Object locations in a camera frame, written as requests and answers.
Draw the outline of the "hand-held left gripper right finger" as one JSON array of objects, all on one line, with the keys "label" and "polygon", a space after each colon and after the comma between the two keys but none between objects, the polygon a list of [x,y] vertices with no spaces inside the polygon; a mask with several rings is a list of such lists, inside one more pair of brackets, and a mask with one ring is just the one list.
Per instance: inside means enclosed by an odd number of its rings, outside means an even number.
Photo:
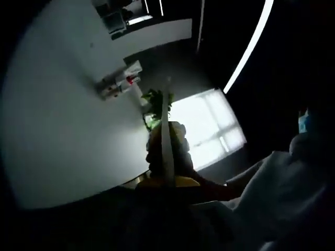
[{"label": "hand-held left gripper right finger", "polygon": [[176,237],[192,250],[227,250],[233,241],[222,201],[236,197],[227,185],[216,184],[201,176],[176,177],[178,195],[184,207],[176,212]]}]

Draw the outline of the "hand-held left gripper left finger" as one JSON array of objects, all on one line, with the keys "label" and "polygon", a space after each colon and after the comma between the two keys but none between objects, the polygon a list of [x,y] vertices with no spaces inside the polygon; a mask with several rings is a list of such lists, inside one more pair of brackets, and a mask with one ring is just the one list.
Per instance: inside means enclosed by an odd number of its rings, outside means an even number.
[{"label": "hand-held left gripper left finger", "polygon": [[113,212],[115,250],[168,249],[168,190],[162,178],[147,178],[129,189]]}]

